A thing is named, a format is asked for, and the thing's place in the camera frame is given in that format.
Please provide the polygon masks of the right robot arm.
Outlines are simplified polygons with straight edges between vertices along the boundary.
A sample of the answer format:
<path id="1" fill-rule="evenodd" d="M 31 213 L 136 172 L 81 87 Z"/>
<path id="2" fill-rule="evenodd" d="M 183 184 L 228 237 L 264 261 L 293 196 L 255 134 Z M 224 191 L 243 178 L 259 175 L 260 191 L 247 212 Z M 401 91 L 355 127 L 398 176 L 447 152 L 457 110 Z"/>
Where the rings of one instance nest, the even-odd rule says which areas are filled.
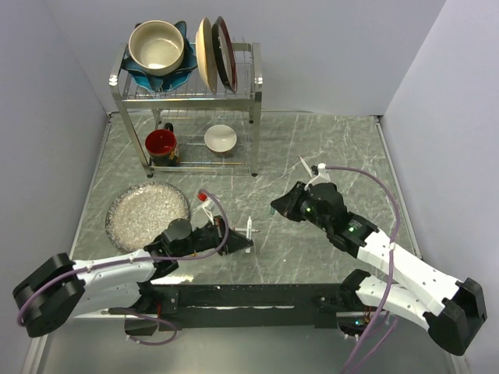
<path id="1" fill-rule="evenodd" d="M 465 354 L 487 320 L 478 282 L 442 273 L 392 243 L 375 224 L 348 211 L 335 184 L 297 182 L 271 207 L 291 221 L 309 221 L 336 249 L 392 278 L 382 281 L 353 273 L 352 284 L 341 292 L 347 309 L 382 302 L 386 311 L 421 326 L 440 348 L 456 356 Z"/>

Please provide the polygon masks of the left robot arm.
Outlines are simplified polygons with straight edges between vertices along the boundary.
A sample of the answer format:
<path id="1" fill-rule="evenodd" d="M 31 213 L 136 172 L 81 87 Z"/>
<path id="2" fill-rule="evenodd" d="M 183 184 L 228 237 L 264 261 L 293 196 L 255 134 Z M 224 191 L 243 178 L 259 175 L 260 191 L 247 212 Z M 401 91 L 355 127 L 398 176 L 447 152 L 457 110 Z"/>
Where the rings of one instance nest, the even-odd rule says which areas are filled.
<path id="1" fill-rule="evenodd" d="M 144 313 L 155 302 L 151 281 L 174 272 L 181 261 L 226 256 L 252 245 L 216 216 L 201 228 L 176 219 L 149 245 L 121 256 L 82 261 L 59 253 L 14 288 L 16 321 L 29 337 L 41 337 L 71 317 L 100 309 Z"/>

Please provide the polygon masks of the white pen green tip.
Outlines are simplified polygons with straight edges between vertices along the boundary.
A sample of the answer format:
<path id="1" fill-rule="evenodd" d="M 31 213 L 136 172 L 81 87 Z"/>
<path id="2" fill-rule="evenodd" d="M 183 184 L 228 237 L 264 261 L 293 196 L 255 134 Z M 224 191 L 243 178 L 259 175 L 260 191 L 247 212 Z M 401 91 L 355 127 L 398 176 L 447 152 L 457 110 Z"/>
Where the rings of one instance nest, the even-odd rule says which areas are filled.
<path id="1" fill-rule="evenodd" d="M 251 242 L 249 247 L 245 250 L 245 253 L 250 253 L 251 252 L 251 247 L 253 243 L 253 222 L 251 216 L 248 217 L 248 220 L 246 222 L 246 238 Z"/>

